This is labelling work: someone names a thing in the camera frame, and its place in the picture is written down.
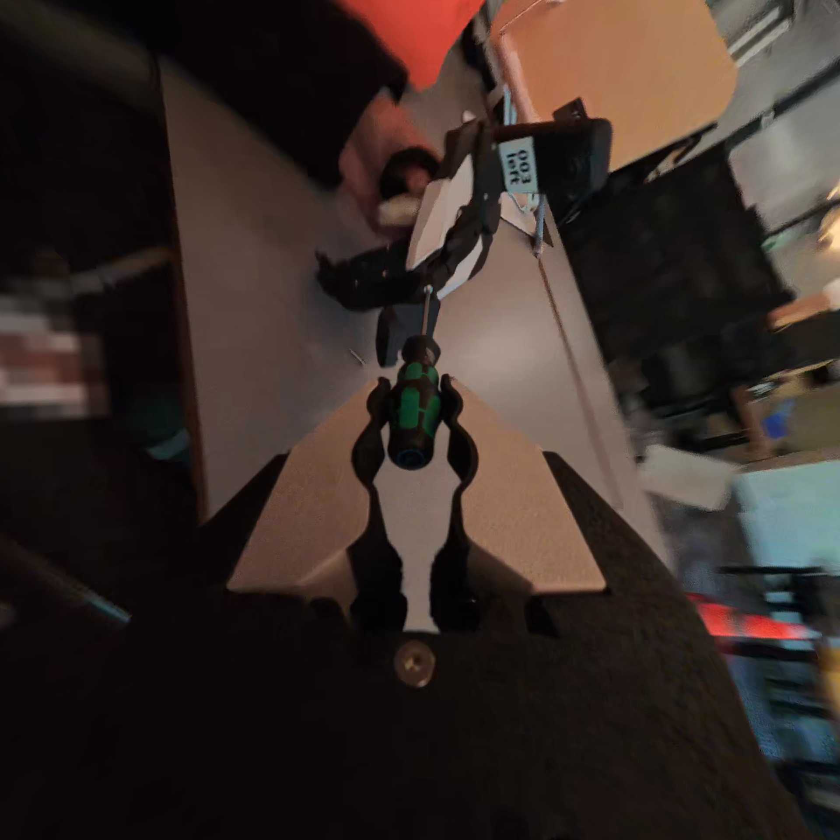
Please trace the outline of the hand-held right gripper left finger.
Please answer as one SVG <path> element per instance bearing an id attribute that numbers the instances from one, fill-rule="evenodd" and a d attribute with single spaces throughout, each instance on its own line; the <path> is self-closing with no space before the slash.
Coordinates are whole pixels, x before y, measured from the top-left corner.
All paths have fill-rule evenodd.
<path id="1" fill-rule="evenodd" d="M 394 549 L 373 479 L 391 389 L 365 383 L 287 455 L 228 592 L 331 600 L 356 621 L 394 619 Z"/>

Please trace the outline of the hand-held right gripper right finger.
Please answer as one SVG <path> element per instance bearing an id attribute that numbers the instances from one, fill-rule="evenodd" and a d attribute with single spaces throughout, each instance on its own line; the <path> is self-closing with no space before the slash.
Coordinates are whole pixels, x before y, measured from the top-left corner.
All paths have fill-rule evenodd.
<path id="1" fill-rule="evenodd" d="M 477 592 L 602 593 L 606 580 L 541 447 L 462 381 L 441 382 L 447 462 L 458 484 L 447 568 Z"/>

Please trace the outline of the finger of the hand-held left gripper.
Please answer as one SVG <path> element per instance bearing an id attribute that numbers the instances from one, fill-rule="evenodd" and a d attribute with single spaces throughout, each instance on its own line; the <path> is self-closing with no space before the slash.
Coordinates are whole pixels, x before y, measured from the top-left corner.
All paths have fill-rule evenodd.
<path id="1" fill-rule="evenodd" d="M 475 168 L 466 156 L 457 171 L 429 183 L 416 216 L 406 253 L 406 267 L 418 267 L 445 244 L 462 208 L 472 199 Z"/>
<path id="2" fill-rule="evenodd" d="M 485 262 L 493 242 L 493 235 L 481 236 L 468 255 L 460 260 L 456 268 L 444 285 L 437 291 L 437 298 L 446 298 L 449 294 L 461 288 L 478 273 Z"/>

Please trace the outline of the black plastic bracket part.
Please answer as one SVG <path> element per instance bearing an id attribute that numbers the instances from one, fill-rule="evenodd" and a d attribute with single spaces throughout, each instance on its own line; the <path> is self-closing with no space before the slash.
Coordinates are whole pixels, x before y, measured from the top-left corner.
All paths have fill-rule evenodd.
<path id="1" fill-rule="evenodd" d="M 348 259 L 315 255 L 317 282 L 329 297 L 352 312 L 379 312 L 374 348 L 382 368 L 397 364 L 408 339 L 434 334 L 442 305 L 446 264 L 433 256 L 408 269 L 408 246 L 403 238 Z"/>

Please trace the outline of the green black handle screwdriver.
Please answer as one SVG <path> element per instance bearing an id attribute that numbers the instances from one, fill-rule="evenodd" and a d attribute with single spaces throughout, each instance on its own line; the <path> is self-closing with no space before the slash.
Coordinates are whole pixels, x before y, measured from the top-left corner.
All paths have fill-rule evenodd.
<path id="1" fill-rule="evenodd" d="M 390 436 L 387 453 L 391 461 L 404 470 L 422 469 L 434 457 L 442 412 L 437 369 L 441 351 L 434 341 L 434 327 L 430 324 L 436 299 L 434 287 L 426 285 L 421 328 L 403 344 L 402 365 L 388 395 Z"/>

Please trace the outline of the person's left forearm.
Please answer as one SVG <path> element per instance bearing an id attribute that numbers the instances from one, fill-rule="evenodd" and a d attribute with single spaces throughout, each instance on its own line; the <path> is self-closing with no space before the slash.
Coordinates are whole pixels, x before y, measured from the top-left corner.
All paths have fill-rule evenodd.
<path id="1" fill-rule="evenodd" d="M 341 183 L 340 157 L 405 69 L 356 17 L 329 1 L 146 2 L 157 49 L 255 126 L 312 180 Z"/>

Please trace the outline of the white desk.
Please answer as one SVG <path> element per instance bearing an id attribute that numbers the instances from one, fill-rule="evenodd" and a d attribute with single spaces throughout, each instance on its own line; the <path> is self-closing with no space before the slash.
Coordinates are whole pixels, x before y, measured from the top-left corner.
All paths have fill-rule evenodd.
<path id="1" fill-rule="evenodd" d="M 365 383 L 383 377 L 392 389 L 396 368 L 377 362 L 377 316 L 345 310 L 317 282 L 317 251 L 336 259 L 371 247 L 352 202 L 317 189 L 272 143 L 182 73 L 162 69 L 161 85 L 191 342 L 196 460 L 211 524 L 231 512 L 258 469 L 276 455 L 281 462 L 233 559 L 223 564 L 226 584 L 290 450 Z M 458 579 L 444 556 L 458 480 L 447 462 L 443 398 L 432 461 L 404 470 L 387 453 L 390 389 L 381 415 L 384 459 L 373 484 L 394 549 L 394 619 L 356 621 L 334 601 L 308 603 L 341 611 L 362 632 L 401 634 L 464 633 L 491 619 L 524 627 L 533 606 L 559 605 L 560 599 L 603 611 L 618 607 L 620 598 L 641 599 L 646 589 L 680 599 L 659 555 L 662 539 L 562 247 L 545 250 L 542 263 L 623 494 L 623 512 L 604 498 L 535 256 L 505 223 L 481 270 L 442 301 L 433 334 L 443 351 L 439 387 L 446 375 L 462 381 L 541 447 L 605 577 L 605 591 L 501 595 Z"/>

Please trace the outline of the person's left hand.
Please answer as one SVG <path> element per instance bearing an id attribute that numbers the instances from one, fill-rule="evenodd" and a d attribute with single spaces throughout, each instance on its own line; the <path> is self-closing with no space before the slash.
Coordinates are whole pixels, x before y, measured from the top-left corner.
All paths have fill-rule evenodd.
<path id="1" fill-rule="evenodd" d="M 342 189 L 357 203 L 365 221 L 377 233 L 397 228 L 379 223 L 379 184 L 389 160 L 398 152 L 422 149 L 434 154 L 411 116 L 388 96 L 375 99 L 354 127 L 339 158 Z"/>

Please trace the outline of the tan panel with black label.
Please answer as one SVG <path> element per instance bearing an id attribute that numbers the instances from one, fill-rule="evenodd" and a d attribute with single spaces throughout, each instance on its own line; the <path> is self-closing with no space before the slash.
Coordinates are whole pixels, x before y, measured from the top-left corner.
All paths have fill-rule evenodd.
<path id="1" fill-rule="evenodd" d="M 715 123 L 738 81 L 702 1 L 510 1 L 490 43 L 522 122 L 580 99 L 612 124 L 611 172 Z"/>

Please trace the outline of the large black screen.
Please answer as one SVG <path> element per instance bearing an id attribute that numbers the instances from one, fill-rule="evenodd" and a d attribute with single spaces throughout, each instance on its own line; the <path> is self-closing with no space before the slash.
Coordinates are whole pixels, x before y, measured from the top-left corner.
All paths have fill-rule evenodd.
<path id="1" fill-rule="evenodd" d="M 790 302 L 762 232 L 722 143 L 599 192 L 560 238 L 604 362 L 640 361 Z"/>

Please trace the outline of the white paper sheet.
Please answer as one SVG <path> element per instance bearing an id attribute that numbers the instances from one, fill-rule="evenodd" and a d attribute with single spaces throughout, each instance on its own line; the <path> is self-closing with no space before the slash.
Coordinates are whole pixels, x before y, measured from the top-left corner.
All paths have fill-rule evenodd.
<path id="1" fill-rule="evenodd" d="M 726 507 L 739 472 L 738 465 L 663 444 L 648 446 L 637 466 L 647 493 L 703 511 Z"/>

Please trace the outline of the orange traffic cone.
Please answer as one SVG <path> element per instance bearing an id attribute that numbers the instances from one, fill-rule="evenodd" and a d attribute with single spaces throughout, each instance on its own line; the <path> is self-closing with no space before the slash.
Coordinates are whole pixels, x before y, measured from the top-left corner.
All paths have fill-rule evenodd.
<path id="1" fill-rule="evenodd" d="M 741 612 L 731 606 L 694 596 L 689 600 L 709 635 L 714 638 L 760 642 L 811 642 L 821 636 L 804 624 Z"/>

